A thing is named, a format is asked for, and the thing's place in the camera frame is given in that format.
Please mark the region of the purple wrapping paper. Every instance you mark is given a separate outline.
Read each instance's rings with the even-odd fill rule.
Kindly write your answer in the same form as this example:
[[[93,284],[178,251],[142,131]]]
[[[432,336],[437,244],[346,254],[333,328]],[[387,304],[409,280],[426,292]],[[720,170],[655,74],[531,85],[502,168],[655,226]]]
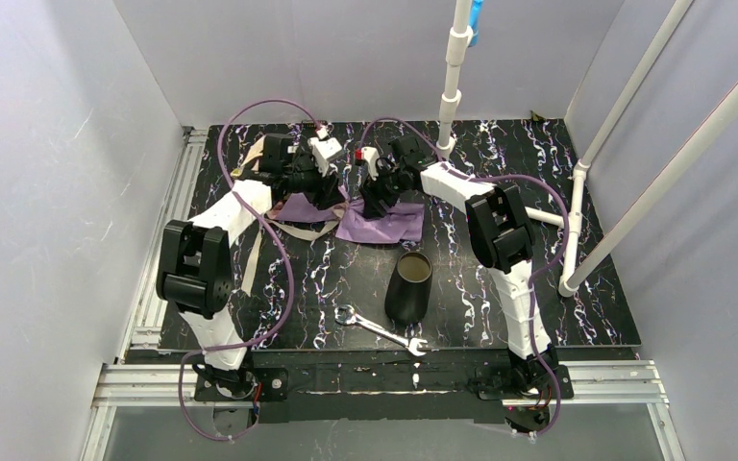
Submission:
[[[266,213],[268,222],[301,240],[315,241],[333,231],[341,240],[357,244],[392,245],[422,239],[425,206],[398,203],[381,218],[363,216],[364,202],[350,201],[344,187],[340,202],[326,209],[316,208],[302,193],[290,195]]]

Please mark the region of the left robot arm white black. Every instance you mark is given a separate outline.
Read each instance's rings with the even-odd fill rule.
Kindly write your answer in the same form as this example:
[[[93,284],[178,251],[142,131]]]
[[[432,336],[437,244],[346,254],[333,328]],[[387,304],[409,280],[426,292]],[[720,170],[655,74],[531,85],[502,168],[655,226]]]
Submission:
[[[333,161],[340,142],[319,130],[307,145],[290,135],[269,133],[231,171],[233,190],[188,221],[164,229],[156,291],[188,323],[215,371],[240,367],[247,347],[227,303],[234,289],[231,242],[254,222],[264,224],[276,204],[302,194],[318,210],[344,202]]]

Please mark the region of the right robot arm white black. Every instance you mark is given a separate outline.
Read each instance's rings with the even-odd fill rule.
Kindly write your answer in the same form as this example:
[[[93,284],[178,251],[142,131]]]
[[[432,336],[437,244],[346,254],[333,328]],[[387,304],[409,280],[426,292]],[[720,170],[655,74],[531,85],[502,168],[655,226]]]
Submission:
[[[385,216],[406,191],[422,192],[463,212],[473,253],[499,292],[509,351],[523,360],[545,352],[551,340],[538,308],[530,305],[535,232],[518,188],[461,173],[415,135],[402,136],[391,147],[390,158],[373,147],[356,151],[357,163],[367,166],[369,174],[359,188],[363,217]]]

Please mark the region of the black vase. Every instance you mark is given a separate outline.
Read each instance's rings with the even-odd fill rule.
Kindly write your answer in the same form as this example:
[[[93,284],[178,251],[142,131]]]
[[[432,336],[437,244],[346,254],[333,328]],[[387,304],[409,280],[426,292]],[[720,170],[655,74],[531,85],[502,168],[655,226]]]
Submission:
[[[417,252],[401,255],[387,285],[386,316],[402,326],[421,322],[429,309],[431,286],[432,267],[427,256]]]

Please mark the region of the silver wrench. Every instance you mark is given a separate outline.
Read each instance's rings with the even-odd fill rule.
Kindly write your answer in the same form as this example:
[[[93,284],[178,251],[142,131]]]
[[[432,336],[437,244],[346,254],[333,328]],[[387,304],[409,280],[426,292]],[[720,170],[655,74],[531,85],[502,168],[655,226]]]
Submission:
[[[357,314],[352,305],[339,305],[335,308],[335,320],[342,326],[361,327],[375,333],[389,341],[404,347],[411,355],[422,357],[427,352],[423,350],[428,342],[422,338],[412,337],[406,338],[398,335],[375,322],[372,322],[363,316]]]

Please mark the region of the blue clip on pipe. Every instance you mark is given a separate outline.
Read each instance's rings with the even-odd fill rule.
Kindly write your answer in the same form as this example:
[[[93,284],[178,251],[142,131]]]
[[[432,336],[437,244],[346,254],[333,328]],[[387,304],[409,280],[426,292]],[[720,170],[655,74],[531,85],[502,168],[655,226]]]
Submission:
[[[472,30],[472,36],[468,43],[468,47],[474,47],[478,42],[479,36],[479,18],[480,12],[484,5],[484,0],[473,0],[469,11],[469,27]]]

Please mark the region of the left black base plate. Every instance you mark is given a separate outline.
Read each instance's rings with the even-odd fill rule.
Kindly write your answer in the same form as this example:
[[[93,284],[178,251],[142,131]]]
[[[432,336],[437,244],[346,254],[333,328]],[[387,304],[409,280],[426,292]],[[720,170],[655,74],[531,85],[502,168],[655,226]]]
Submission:
[[[205,370],[194,366],[196,401],[283,401],[288,397],[286,369]]]

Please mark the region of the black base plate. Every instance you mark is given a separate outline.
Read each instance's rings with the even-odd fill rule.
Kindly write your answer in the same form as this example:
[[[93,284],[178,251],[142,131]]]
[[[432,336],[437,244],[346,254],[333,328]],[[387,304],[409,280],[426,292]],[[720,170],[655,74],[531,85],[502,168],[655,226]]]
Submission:
[[[194,366],[196,401],[283,401],[288,397],[286,369],[205,370]]]
[[[468,388],[481,400],[549,401],[557,395],[552,378],[541,366],[533,372],[514,370],[507,365],[477,367]]]

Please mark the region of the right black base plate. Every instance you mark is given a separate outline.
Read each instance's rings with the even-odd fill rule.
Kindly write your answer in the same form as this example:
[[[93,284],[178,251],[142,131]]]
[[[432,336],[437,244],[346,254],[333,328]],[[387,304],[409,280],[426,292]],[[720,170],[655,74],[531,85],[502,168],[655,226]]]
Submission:
[[[477,367],[468,388],[481,400],[549,401],[557,395],[552,378],[541,366],[533,372],[514,370],[507,365]]]

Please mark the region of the aluminium rail frame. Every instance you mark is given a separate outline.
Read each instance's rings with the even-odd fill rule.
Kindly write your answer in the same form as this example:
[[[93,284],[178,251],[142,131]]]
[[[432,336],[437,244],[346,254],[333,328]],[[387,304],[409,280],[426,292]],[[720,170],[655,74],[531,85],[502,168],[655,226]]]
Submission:
[[[468,388],[477,367],[509,363],[499,297],[473,255],[464,216],[413,192],[405,200],[425,206],[418,242],[359,245],[328,233],[313,242],[284,234],[283,251],[269,239],[260,243],[252,292],[233,293],[234,324],[246,334],[263,333],[287,304],[293,306],[279,335],[254,353],[256,369],[286,369],[289,378],[286,400],[262,402],[264,425],[503,425],[508,415],[526,413],[526,400],[481,400]],[[407,251],[424,253],[433,267],[428,313],[407,329],[435,351],[422,362],[367,331],[340,326],[333,317],[337,305],[351,303],[360,314],[382,321],[392,266]],[[542,319],[561,363],[564,398],[554,432],[592,425],[613,439],[633,415],[656,434],[669,430],[668,397],[653,362],[634,355],[640,336],[613,264],[604,264],[570,298],[557,294],[559,274],[551,269],[536,283]],[[196,346],[187,323],[157,298],[154,281],[147,278],[131,346],[99,381],[96,405],[104,427],[90,438],[89,458],[116,449],[121,423],[150,409],[166,410],[190,440],[197,433],[185,414],[201,424],[215,409],[242,413],[233,401],[193,399],[197,375],[181,358]]]

